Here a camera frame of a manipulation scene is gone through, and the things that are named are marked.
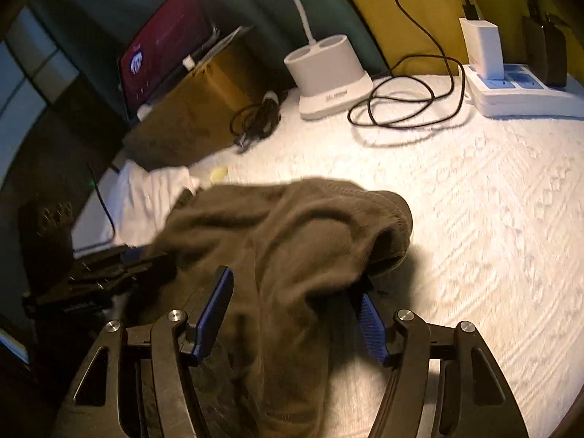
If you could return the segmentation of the dark brown t-shirt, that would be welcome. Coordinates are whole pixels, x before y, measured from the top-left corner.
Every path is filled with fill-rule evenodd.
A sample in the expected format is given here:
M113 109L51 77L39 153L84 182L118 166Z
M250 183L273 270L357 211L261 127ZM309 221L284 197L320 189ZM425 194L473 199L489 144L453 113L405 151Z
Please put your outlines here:
M149 322L216 269L235 290L211 357L191 372L215 437L313 437L323 420L331 320L364 273L394 267L413 230L407 202L388 191L309 178L283 185L218 185L182 193L152 254L174 257L137 307Z

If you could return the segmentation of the white folded cloth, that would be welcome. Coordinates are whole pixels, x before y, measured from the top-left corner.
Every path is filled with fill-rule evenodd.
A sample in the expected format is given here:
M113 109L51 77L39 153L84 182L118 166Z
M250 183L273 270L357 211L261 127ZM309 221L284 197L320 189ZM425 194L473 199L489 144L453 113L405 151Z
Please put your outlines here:
M119 172L108 170L72 229L73 255L151 243L179 196L200 187L201 181L185 166L148 172L128 160Z

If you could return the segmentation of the white textured bed cover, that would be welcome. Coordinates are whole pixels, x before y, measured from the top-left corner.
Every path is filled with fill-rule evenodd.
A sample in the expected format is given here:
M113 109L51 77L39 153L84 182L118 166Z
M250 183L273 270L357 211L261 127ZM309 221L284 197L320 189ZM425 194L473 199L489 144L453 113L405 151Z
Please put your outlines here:
M488 119L468 98L414 130L307 122L298 95L246 153L194 163L205 185L306 177L393 191L413 219L407 258L380 289L428 322L469 320L505 374L532 437L583 433L583 120Z

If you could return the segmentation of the brown cardboard box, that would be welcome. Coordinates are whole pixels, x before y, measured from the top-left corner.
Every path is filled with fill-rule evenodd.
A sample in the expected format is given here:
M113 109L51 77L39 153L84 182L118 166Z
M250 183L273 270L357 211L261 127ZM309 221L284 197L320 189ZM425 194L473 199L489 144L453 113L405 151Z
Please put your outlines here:
M239 110L262 101L277 80L240 26L222 38L177 85L153 103L124 138L129 159L147 171L189 166L230 146L230 123Z

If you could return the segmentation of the tablet with red screen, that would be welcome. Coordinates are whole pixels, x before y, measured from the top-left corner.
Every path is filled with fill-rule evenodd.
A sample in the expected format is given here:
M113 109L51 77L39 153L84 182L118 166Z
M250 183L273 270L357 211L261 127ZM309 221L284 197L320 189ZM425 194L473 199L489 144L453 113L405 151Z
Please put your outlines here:
M187 70L185 58L199 60L218 37L203 0L165 0L118 61L127 113L135 115L161 86Z

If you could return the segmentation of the white power strip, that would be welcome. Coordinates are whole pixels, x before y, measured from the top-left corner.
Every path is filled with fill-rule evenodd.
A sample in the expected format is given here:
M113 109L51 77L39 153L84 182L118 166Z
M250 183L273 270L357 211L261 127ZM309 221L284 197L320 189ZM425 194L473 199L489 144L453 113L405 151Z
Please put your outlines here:
M505 64L503 79L484 79L464 66L466 89L475 109L487 118L583 119L583 86L567 74L564 87L545 85L523 64Z

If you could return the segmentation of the white desk lamp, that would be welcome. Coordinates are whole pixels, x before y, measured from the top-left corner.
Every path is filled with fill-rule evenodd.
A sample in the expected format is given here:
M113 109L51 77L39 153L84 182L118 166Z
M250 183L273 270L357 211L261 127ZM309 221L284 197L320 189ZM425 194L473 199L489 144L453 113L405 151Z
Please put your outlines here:
M316 40L301 0L293 0L307 45L293 50L284 64L299 89L299 113L314 121L338 114L363 101L372 92L373 82L362 67L349 38L328 36Z

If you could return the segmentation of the black charger plug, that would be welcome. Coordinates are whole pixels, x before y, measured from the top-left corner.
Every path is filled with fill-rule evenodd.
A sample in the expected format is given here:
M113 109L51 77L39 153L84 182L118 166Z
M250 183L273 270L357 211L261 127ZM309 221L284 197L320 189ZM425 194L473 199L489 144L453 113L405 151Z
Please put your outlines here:
M550 22L522 19L527 66L546 86L563 88L567 83L566 40Z

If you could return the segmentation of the white charger plug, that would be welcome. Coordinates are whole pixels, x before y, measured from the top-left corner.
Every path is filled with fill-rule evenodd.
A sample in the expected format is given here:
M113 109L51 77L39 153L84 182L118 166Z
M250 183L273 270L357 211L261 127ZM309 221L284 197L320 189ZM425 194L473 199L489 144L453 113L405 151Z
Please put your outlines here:
M487 80L504 79L499 28L487 20L460 18L469 65Z

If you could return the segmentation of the yellow curtain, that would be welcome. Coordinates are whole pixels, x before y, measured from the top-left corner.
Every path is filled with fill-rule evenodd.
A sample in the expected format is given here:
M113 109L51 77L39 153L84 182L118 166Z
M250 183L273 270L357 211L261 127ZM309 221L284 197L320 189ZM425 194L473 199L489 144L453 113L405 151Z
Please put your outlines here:
M499 27L506 62L527 60L522 19L527 16L526 0L471 0L481 17ZM445 53L467 61L459 19L463 0L351 0L383 54L387 65L394 65L411 53L436 53L435 44L399 9L403 7L424 26Z

